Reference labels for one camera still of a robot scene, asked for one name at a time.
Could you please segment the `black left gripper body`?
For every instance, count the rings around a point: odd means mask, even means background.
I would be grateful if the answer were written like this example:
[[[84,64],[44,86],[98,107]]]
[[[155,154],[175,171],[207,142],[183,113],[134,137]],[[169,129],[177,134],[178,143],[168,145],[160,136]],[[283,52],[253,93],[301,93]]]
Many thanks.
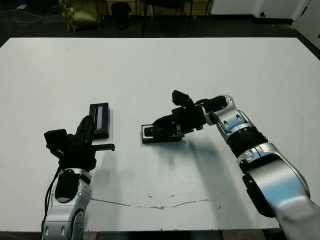
[[[90,172],[97,164],[96,152],[115,151],[113,143],[94,145],[93,136],[68,134],[67,140],[67,145],[62,150],[62,158],[59,160],[64,169],[77,168]]]

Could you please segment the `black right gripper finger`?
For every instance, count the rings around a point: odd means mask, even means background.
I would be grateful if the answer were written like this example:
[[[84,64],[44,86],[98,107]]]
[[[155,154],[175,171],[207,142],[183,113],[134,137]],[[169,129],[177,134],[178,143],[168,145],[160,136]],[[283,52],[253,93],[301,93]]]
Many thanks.
[[[166,115],[155,120],[152,125],[153,126],[168,126],[168,125],[176,125],[177,118],[174,114]]]
[[[180,138],[181,135],[177,131],[176,126],[159,127],[152,126],[150,133],[154,138]]]

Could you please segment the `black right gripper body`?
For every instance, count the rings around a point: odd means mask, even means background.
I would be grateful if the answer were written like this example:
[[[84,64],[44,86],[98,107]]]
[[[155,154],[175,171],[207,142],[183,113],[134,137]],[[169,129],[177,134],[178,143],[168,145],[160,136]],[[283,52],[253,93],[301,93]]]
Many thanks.
[[[178,107],[172,111],[172,127],[173,136],[182,136],[193,132],[194,129],[202,130],[203,125],[207,123],[204,111],[201,105],[191,107]]]

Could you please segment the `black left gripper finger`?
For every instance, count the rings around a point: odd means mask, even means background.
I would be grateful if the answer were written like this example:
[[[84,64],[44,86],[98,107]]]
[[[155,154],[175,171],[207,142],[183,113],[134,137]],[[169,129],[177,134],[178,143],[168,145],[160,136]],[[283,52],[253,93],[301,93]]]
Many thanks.
[[[92,116],[86,116],[84,121],[84,130],[86,139],[92,141],[94,139],[94,133],[96,129],[96,124]]]
[[[90,116],[85,116],[77,127],[75,139],[89,140],[90,138]]]

